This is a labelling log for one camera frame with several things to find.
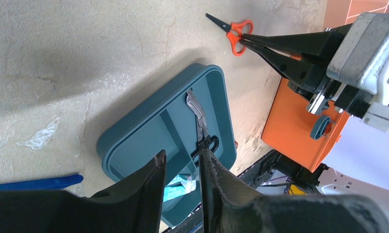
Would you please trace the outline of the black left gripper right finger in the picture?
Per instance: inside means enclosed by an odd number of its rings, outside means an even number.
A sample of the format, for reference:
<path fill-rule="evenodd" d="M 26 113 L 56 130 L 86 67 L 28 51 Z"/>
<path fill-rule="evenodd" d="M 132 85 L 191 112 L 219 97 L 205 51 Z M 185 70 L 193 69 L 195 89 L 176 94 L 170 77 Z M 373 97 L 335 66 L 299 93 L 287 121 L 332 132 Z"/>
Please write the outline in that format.
<path fill-rule="evenodd" d="M 367 197 L 266 196 L 209 149 L 200 153 L 199 172 L 206 233 L 389 233 L 389 220 Z"/>

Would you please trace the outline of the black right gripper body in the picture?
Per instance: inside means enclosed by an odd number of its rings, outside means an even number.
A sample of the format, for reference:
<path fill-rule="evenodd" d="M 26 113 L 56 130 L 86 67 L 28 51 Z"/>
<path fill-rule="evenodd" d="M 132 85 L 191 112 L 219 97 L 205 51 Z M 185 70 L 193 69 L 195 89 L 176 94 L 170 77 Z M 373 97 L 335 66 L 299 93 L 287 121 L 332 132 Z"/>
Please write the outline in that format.
<path fill-rule="evenodd" d="M 328 110 L 332 102 L 339 113 L 347 112 L 355 117 L 363 117 L 373 99 L 373 95 L 365 90 L 326 77 L 321 79 L 314 93 L 293 81 L 289 81 L 288 87 L 308 102 L 305 106 L 307 112 L 318 116 Z"/>

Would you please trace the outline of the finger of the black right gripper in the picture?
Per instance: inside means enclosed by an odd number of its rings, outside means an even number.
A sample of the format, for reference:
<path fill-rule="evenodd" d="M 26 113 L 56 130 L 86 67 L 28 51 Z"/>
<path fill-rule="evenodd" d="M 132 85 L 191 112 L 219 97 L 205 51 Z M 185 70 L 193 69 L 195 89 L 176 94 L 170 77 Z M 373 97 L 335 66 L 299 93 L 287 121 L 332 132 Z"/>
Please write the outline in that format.
<path fill-rule="evenodd" d="M 326 77 L 326 65 L 330 61 L 316 57 L 296 57 L 274 49 L 250 50 L 258 54 L 281 77 L 312 93 L 321 79 Z"/>
<path fill-rule="evenodd" d="M 349 32 L 352 24 L 317 33 L 279 36 L 244 34 L 240 44 L 254 51 L 274 49 L 296 57 L 331 59 Z"/>

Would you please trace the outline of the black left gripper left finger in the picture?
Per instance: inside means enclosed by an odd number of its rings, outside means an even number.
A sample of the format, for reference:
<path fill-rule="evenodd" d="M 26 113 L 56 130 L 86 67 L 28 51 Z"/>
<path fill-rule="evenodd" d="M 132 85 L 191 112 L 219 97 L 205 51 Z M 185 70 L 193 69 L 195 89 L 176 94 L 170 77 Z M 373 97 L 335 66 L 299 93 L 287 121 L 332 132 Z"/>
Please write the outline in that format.
<path fill-rule="evenodd" d="M 91 197 L 64 190 L 0 191 L 0 233 L 157 233 L 166 153 Z"/>

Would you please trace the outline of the teal sachet strip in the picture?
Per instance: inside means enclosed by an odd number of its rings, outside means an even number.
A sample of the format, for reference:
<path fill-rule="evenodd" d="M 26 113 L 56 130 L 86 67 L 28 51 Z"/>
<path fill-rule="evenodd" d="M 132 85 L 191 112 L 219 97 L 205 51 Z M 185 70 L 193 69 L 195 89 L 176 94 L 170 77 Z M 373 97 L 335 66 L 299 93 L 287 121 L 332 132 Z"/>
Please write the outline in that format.
<path fill-rule="evenodd" d="M 166 187 L 163 193 L 163 202 L 184 196 L 190 193 L 190 189 L 186 190 L 183 186 Z"/>
<path fill-rule="evenodd" d="M 166 185 L 166 187 L 172 186 L 183 186 L 192 192 L 196 189 L 196 180 L 193 180 L 191 175 L 177 175 Z"/>

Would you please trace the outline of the black handled bandage scissors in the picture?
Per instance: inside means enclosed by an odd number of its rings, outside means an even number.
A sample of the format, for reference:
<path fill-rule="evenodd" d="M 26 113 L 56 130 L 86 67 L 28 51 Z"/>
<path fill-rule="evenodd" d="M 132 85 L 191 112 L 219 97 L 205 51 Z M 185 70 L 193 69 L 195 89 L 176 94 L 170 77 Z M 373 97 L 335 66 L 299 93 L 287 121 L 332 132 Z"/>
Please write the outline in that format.
<path fill-rule="evenodd" d="M 210 145 L 213 145 L 211 148 L 212 152 L 216 152 L 216 150 L 219 147 L 219 138 L 217 136 L 210 136 L 208 127 L 207 127 L 207 120 L 206 115 L 197 101 L 194 93 L 192 90 L 188 90 L 186 92 L 186 104 L 188 107 L 193 111 L 193 113 L 196 116 L 196 133 L 197 133 L 197 142 L 196 142 L 196 149 L 191 154 L 191 158 L 194 161 L 194 165 L 196 167 L 199 167 L 199 155 L 202 149 L 209 149 Z"/>

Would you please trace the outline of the blue plastic tweezers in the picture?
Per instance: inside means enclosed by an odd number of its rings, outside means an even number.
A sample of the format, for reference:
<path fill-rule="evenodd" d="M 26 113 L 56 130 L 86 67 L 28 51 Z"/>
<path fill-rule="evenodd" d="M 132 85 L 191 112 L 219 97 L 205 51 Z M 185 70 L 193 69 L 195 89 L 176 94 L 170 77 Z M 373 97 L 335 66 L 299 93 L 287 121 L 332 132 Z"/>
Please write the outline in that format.
<path fill-rule="evenodd" d="M 0 184 L 0 191 L 61 190 L 83 181 L 83 176 L 73 174 L 62 177 L 43 178 Z"/>

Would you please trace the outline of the orange handled scissors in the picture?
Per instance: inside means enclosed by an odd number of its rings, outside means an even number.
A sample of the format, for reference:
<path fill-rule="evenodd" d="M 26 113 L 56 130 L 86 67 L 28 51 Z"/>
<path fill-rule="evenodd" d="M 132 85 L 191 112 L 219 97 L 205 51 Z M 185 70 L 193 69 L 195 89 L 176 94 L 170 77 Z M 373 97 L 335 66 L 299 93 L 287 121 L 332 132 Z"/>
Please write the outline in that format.
<path fill-rule="evenodd" d="M 215 23 L 218 27 L 220 27 L 222 30 L 224 30 L 226 32 L 226 37 L 228 38 L 228 40 L 231 44 L 232 53 L 235 56 L 243 55 L 246 48 L 242 47 L 242 49 L 237 50 L 236 46 L 242 38 L 244 27 L 249 28 L 249 30 L 248 30 L 248 32 L 246 32 L 246 34 L 252 33 L 252 31 L 254 29 L 253 21 L 244 20 L 243 22 L 238 22 L 238 23 L 232 22 L 232 23 L 228 24 L 228 23 L 225 23 L 225 22 L 221 21 L 220 19 L 218 19 L 218 18 L 216 18 L 208 13 L 205 13 L 205 16 L 209 20 L 211 20 L 213 23 Z"/>

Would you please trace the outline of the teal plastic tray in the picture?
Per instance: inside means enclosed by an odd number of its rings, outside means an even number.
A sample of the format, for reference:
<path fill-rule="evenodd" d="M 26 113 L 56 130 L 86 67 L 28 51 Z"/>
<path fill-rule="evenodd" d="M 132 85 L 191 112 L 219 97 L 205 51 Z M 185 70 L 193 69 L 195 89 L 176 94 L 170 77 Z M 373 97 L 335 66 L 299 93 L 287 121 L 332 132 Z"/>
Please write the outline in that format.
<path fill-rule="evenodd" d="M 126 114 L 98 139 L 96 151 L 104 173 L 118 182 L 159 151 L 166 151 L 166 181 L 198 174 L 191 155 L 196 150 L 196 119 L 186 104 L 192 90 L 205 111 L 210 135 L 219 138 L 215 156 L 226 168 L 236 161 L 234 134 L 225 78 L 216 65 L 194 63 Z"/>

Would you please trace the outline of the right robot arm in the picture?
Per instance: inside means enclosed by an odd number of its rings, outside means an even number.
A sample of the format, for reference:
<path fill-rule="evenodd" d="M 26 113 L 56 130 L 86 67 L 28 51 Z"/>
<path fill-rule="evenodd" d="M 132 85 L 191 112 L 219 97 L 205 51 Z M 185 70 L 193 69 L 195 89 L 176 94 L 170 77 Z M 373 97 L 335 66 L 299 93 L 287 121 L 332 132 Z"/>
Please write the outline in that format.
<path fill-rule="evenodd" d="M 262 140 L 278 152 L 269 167 L 307 192 L 361 194 L 389 217 L 389 190 L 352 178 L 323 163 L 349 117 L 370 134 L 344 150 L 359 171 L 389 169 L 389 15 L 364 13 L 355 22 L 318 33 L 244 34 L 240 43 L 281 77 Z"/>

